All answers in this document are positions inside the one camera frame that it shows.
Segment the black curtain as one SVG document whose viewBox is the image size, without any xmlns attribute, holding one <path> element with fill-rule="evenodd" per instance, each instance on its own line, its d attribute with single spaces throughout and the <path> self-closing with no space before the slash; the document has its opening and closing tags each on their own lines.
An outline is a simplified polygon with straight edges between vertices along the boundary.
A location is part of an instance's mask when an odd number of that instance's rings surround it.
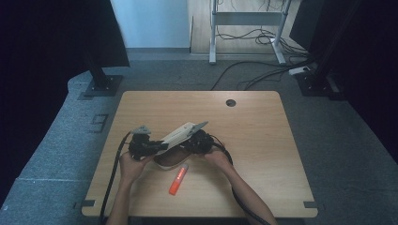
<svg viewBox="0 0 398 225">
<path fill-rule="evenodd" d="M 398 163 L 398 0 L 301 0 L 290 37 Z"/>
<path fill-rule="evenodd" d="M 111 0 L 0 0 L 0 204 L 91 65 L 129 63 Z"/>
</svg>

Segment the orange highlighter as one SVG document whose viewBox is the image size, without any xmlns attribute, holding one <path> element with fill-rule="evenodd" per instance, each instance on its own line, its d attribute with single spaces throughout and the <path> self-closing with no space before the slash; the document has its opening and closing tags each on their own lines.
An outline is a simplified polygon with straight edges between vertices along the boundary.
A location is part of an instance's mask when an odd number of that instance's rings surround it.
<svg viewBox="0 0 398 225">
<path fill-rule="evenodd" d="M 178 191 L 178 189 L 179 189 L 179 187 L 180 187 L 180 185 L 182 183 L 182 180 L 185 177 L 185 174 L 187 173 L 188 169 L 189 169 L 189 165 L 184 163 L 180 167 L 180 169 L 178 170 L 178 172 L 176 174 L 176 177 L 175 177 L 174 181 L 172 182 L 172 184 L 171 184 L 171 186 L 169 188 L 169 193 L 171 195 L 176 195 L 176 193 L 177 193 L 177 191 Z"/>
</svg>

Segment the grey floor socket plate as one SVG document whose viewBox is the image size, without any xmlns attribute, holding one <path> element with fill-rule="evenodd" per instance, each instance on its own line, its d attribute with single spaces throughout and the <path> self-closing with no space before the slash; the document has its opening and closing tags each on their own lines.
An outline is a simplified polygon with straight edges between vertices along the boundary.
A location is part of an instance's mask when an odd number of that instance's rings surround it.
<svg viewBox="0 0 398 225">
<path fill-rule="evenodd" d="M 107 113 L 95 114 L 90 124 L 90 133 L 101 133 L 106 125 L 108 119 Z"/>
</svg>

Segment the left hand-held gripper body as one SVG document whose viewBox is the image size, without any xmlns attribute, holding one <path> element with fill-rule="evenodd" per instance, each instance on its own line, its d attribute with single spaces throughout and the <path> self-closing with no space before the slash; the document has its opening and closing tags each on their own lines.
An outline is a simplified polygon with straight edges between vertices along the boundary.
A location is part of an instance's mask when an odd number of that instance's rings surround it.
<svg viewBox="0 0 398 225">
<path fill-rule="evenodd" d="M 146 126 L 140 126 L 132 132 L 132 139 L 129 144 L 129 151 L 133 159 L 140 160 L 142 157 L 148 157 L 157 153 L 154 145 L 149 140 L 150 129 Z"/>
</svg>

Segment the white metal desk frame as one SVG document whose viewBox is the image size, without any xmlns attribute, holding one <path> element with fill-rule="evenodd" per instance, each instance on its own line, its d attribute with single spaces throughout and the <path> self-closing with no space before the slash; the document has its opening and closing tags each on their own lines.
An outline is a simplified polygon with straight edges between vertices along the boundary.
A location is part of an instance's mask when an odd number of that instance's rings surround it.
<svg viewBox="0 0 398 225">
<path fill-rule="evenodd" d="M 279 44 L 291 1 L 292 0 L 285 0 L 281 11 L 219 12 L 217 10 L 217 0 L 210 0 L 211 36 L 209 42 L 209 64 L 216 64 L 216 29 L 218 25 L 264 25 L 278 27 L 275 37 L 272 37 L 270 42 L 279 64 L 284 65 L 286 61 L 283 57 L 282 49 Z"/>
</svg>

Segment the beige pencil case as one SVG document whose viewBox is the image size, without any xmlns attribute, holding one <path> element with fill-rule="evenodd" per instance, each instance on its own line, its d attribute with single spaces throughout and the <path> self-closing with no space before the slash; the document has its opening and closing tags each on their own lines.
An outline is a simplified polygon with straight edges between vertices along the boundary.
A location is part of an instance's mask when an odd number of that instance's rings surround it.
<svg viewBox="0 0 398 225">
<path fill-rule="evenodd" d="M 194 127 L 194 123 L 188 122 L 162 138 L 168 144 L 168 147 L 166 150 L 157 153 L 153 158 L 161 169 L 171 170 L 183 163 L 191 155 L 181 144 L 191 137 Z"/>
</svg>

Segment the person's right hand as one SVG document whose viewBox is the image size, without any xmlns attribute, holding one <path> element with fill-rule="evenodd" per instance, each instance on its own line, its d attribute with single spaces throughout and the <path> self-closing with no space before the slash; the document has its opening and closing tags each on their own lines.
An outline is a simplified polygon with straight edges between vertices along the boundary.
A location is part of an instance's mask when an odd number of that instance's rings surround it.
<svg viewBox="0 0 398 225">
<path fill-rule="evenodd" d="M 204 154 L 204 157 L 207 162 L 216 166 L 223 173 L 229 173 L 234 169 L 227 155 L 219 148 L 212 147 L 209 153 Z"/>
</svg>

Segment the black stand with base plate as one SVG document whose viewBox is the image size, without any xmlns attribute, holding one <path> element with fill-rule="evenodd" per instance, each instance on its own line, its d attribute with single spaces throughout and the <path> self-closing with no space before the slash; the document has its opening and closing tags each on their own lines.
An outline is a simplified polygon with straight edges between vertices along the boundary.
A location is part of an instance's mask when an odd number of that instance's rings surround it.
<svg viewBox="0 0 398 225">
<path fill-rule="evenodd" d="M 305 97 L 325 97 L 330 100 L 345 100 L 343 88 L 333 79 L 332 75 L 318 76 L 305 71 L 295 76 L 300 92 Z"/>
<path fill-rule="evenodd" d="M 123 77 L 121 75 L 106 75 L 90 52 L 84 53 L 84 61 L 92 76 L 92 81 L 83 92 L 83 96 L 85 98 L 114 97 Z"/>
</svg>

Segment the white power strip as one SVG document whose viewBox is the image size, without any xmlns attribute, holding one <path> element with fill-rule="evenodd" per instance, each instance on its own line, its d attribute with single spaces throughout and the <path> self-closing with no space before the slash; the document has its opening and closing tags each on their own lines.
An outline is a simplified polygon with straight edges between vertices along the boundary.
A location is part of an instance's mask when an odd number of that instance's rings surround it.
<svg viewBox="0 0 398 225">
<path fill-rule="evenodd" d="M 307 72 L 307 71 L 310 71 L 310 70 L 311 69 L 309 67 L 295 67 L 295 68 L 289 69 L 288 70 L 288 74 L 293 76 L 293 75 L 300 74 L 300 73 L 303 73 L 303 72 Z"/>
</svg>

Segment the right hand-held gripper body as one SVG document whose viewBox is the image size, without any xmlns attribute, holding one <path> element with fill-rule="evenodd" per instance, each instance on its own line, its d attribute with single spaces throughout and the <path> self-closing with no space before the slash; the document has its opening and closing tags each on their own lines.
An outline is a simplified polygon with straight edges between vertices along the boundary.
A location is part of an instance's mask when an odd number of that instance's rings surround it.
<svg viewBox="0 0 398 225">
<path fill-rule="evenodd" d="M 214 139 L 203 130 L 206 124 L 207 121 L 194 125 L 189 131 L 187 135 L 188 140 L 185 141 L 189 146 L 189 152 L 193 154 L 206 154 L 211 150 Z"/>
</svg>

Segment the person's left hand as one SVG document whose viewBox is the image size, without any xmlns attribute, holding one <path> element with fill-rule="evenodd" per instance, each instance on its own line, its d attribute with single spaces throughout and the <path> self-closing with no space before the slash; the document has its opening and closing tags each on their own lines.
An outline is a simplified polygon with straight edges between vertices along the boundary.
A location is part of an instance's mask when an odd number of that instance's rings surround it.
<svg viewBox="0 0 398 225">
<path fill-rule="evenodd" d="M 120 183 L 122 185 L 132 185 L 142 174 L 145 165 L 153 159 L 153 156 L 135 160 L 130 153 L 124 153 L 120 159 Z"/>
</svg>

